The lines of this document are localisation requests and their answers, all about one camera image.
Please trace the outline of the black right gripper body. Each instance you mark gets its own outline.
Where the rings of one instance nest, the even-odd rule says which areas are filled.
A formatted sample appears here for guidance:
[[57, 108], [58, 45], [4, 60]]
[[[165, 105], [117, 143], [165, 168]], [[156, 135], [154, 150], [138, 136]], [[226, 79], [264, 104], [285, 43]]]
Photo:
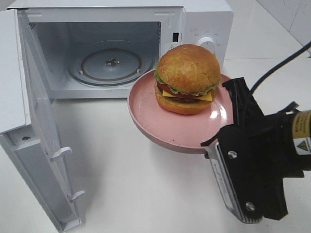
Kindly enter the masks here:
[[311, 168], [311, 114], [297, 111], [264, 116], [264, 131], [242, 131], [247, 157], [259, 178], [257, 195], [262, 218], [280, 220], [287, 215], [283, 180], [302, 178]]

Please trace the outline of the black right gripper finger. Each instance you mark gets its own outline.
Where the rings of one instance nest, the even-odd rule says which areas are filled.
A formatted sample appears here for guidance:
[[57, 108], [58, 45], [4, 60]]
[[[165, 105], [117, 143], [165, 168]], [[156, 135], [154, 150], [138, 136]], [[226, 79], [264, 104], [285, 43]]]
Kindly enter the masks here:
[[248, 89], [243, 77], [222, 84], [228, 91], [233, 112], [233, 123], [221, 130], [237, 128], [240, 131], [264, 131], [264, 114]]

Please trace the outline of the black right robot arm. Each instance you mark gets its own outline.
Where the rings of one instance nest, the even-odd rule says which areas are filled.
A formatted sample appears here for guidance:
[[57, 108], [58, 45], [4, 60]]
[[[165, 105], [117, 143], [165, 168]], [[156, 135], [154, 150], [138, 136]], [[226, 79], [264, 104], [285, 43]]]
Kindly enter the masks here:
[[264, 115], [243, 78], [223, 87], [233, 123], [203, 146], [225, 206], [242, 223], [280, 220], [288, 213], [283, 179], [302, 178], [311, 168], [311, 113], [291, 102]]

